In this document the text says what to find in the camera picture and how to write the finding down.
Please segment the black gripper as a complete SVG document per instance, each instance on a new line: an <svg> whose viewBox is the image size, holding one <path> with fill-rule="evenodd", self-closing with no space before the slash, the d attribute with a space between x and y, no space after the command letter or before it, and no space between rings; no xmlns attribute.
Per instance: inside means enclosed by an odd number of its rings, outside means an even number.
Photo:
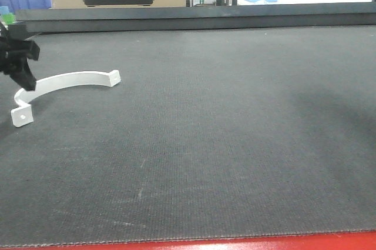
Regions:
<svg viewBox="0 0 376 250"><path fill-rule="evenodd" d="M1 72L26 91L36 89L28 60L39 59L40 47L33 40L13 39L9 30L1 23Z"/></svg>

